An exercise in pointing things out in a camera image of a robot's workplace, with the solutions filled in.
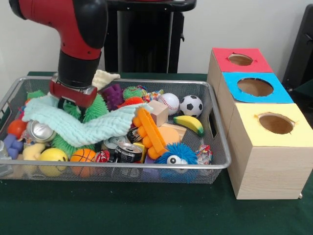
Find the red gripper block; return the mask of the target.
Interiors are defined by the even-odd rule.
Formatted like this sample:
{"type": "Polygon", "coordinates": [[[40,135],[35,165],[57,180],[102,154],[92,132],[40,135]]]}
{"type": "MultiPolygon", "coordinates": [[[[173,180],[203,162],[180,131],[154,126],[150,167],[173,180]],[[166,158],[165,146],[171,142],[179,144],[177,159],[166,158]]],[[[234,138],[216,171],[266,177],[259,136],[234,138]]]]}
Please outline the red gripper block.
{"type": "Polygon", "coordinates": [[[76,106],[88,108],[91,106],[97,95],[97,88],[93,85],[86,89],[71,88],[62,84],[58,79],[58,74],[55,73],[49,84],[49,92],[59,98],[58,108],[64,108],[65,100],[73,102],[76,106]]]}

